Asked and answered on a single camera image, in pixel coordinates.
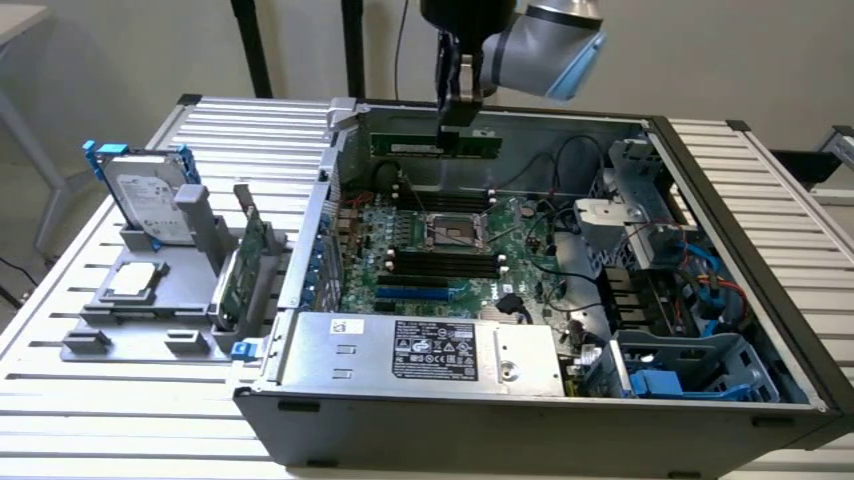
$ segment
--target blue tab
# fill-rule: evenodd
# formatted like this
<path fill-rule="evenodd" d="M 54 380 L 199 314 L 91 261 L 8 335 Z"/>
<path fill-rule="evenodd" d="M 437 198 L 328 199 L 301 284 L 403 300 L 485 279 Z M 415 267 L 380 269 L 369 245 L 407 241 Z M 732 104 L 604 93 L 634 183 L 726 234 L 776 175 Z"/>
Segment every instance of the blue tab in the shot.
<path fill-rule="evenodd" d="M 92 171 L 95 172 L 95 178 L 97 178 L 103 182 L 104 172 L 101 170 L 101 166 L 97 164 L 97 158 L 95 158 L 95 140 L 85 141 L 85 143 L 83 144 L 83 151 L 85 152 L 85 161 L 89 164 L 89 167 L 92 167 Z"/>
<path fill-rule="evenodd" d="M 123 155 L 128 149 L 127 143 L 105 143 L 101 145 L 101 148 L 97 149 L 97 153 L 103 153 L 104 155 Z"/>
<path fill-rule="evenodd" d="M 235 343 L 233 347 L 231 347 L 231 359 L 251 362 L 252 360 L 257 359 L 257 357 L 255 356 L 256 352 L 256 344 L 249 342 L 237 342 Z"/>
<path fill-rule="evenodd" d="M 642 398 L 682 398 L 682 385 L 676 372 L 640 370 L 630 376 L 631 388 Z"/>

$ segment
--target robotic arm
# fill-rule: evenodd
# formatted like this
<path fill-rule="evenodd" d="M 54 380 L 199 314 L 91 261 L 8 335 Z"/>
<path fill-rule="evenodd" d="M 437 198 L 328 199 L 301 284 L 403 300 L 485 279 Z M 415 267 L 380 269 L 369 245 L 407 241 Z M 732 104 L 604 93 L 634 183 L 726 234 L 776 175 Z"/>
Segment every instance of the robotic arm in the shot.
<path fill-rule="evenodd" d="M 439 30 L 439 144 L 467 127 L 498 87 L 570 100 L 595 64 L 606 35 L 598 0 L 421 0 Z"/>

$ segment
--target aluminum rail platform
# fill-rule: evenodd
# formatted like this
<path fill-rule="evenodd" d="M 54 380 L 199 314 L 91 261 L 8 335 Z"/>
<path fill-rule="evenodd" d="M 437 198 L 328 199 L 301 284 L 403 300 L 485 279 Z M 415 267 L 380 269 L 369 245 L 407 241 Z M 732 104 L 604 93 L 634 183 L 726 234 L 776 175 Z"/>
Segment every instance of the aluminum rail platform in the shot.
<path fill-rule="evenodd" d="M 189 145 L 211 203 L 229 225 L 241 225 L 243 219 L 231 185 L 248 180 L 264 218 L 295 239 L 307 186 L 328 146 L 332 108 L 328 103 L 203 97 L 196 106 L 175 109 L 148 147 Z M 854 379 L 854 313 L 839 303 L 852 293 L 854 272 L 839 267 L 850 258 L 820 222 L 820 210 L 812 211 L 792 193 L 784 172 L 748 135 L 722 122 L 674 124 Z M 775 225 L 771 217 L 784 217 L 786 223 Z M 485 477 L 276 465 L 231 401 L 233 386 L 256 376 L 256 368 L 62 362 L 61 338 L 121 251 L 120 222 L 108 199 L 0 336 L 0 478 Z M 802 271 L 804 259 L 826 265 L 820 275 Z M 724 478 L 851 479 L 854 435 L 814 452 L 774 452 Z"/>

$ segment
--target blue cable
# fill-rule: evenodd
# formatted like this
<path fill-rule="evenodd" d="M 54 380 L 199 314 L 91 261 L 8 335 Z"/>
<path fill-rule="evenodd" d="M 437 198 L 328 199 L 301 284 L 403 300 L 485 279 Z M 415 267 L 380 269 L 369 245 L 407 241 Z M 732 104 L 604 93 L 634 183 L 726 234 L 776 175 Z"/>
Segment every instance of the blue cable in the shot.
<path fill-rule="evenodd" d="M 678 242 L 676 246 L 679 248 L 684 248 L 684 243 Z M 690 243 L 688 243 L 688 252 L 692 253 L 694 256 L 700 257 L 703 260 L 706 260 L 706 262 L 708 263 L 708 266 L 711 267 L 711 270 L 715 273 L 720 271 L 720 259 L 712 256 L 711 253 L 708 253 L 706 250 L 703 250 L 698 246 L 691 245 Z"/>

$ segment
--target blue latch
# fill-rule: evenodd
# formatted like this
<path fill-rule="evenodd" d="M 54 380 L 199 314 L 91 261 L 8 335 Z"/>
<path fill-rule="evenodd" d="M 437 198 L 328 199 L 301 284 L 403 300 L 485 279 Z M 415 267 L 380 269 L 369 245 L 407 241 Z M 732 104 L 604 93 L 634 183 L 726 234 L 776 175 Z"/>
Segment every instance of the blue latch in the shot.
<path fill-rule="evenodd" d="M 682 384 L 676 372 L 640 370 L 630 376 L 631 389 L 642 398 L 682 398 Z"/>
<path fill-rule="evenodd" d="M 257 360 L 255 353 L 257 352 L 257 345 L 249 342 L 237 342 L 233 347 L 231 347 L 231 359 L 232 360 L 243 360 L 244 362 L 251 362 Z"/>

